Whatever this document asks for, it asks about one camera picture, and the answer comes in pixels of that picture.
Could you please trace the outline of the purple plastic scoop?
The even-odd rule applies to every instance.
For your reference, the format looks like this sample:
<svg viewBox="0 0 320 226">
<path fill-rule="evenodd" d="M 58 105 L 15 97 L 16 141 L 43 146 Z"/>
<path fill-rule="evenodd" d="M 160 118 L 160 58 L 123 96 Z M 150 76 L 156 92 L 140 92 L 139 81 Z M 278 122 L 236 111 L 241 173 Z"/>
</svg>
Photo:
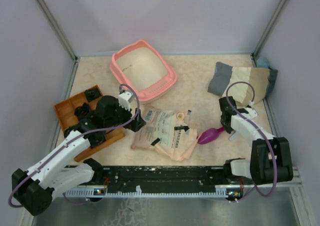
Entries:
<svg viewBox="0 0 320 226">
<path fill-rule="evenodd" d="M 223 127 L 220 128 L 209 128 L 205 132 L 201 134 L 198 138 L 197 143 L 200 145 L 205 145 L 210 142 L 215 141 L 225 129 Z"/>
</svg>

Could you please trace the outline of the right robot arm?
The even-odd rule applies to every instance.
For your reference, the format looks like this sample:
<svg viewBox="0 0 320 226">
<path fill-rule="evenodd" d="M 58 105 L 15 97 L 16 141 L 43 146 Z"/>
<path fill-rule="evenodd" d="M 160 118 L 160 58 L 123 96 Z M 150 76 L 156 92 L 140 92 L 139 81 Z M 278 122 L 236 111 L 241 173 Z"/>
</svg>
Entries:
<svg viewBox="0 0 320 226">
<path fill-rule="evenodd" d="M 223 178 L 235 184 L 241 177 L 251 179 L 256 185 L 291 181 L 294 177 L 290 143 L 285 137 L 276 137 L 254 122 L 258 116 L 251 106 L 237 108 L 233 97 L 219 99 L 220 122 L 224 130 L 241 136 L 251 146 L 250 159 L 235 158 L 225 162 Z"/>
</svg>

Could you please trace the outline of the beige cat litter bag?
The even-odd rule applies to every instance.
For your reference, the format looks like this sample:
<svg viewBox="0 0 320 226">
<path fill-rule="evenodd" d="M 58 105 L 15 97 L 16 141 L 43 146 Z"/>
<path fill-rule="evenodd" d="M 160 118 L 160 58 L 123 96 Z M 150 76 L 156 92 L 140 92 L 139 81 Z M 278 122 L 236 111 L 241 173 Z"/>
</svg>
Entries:
<svg viewBox="0 0 320 226">
<path fill-rule="evenodd" d="M 198 132 L 189 126 L 191 110 L 164 110 L 146 105 L 146 122 L 136 134 L 131 149 L 155 151 L 174 161 L 188 160 L 198 142 Z"/>
</svg>

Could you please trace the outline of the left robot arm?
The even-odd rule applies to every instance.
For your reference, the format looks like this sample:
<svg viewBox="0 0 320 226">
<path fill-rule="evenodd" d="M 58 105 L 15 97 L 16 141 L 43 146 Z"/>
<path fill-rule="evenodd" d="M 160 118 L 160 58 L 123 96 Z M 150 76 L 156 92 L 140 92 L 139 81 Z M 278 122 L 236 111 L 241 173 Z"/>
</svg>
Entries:
<svg viewBox="0 0 320 226">
<path fill-rule="evenodd" d="M 139 131 L 146 122 L 139 106 L 132 113 L 131 102 L 137 99 L 137 94 L 130 90 L 121 92 L 118 97 L 102 96 L 94 110 L 84 113 L 76 125 L 66 130 L 67 135 L 58 147 L 27 170 L 18 168 L 13 172 L 9 206 L 25 208 L 37 216 L 66 191 L 84 183 L 101 183 L 103 166 L 92 158 L 85 157 L 81 164 L 69 171 L 62 169 L 80 153 L 94 150 L 104 143 L 109 132 L 119 128 Z"/>
</svg>

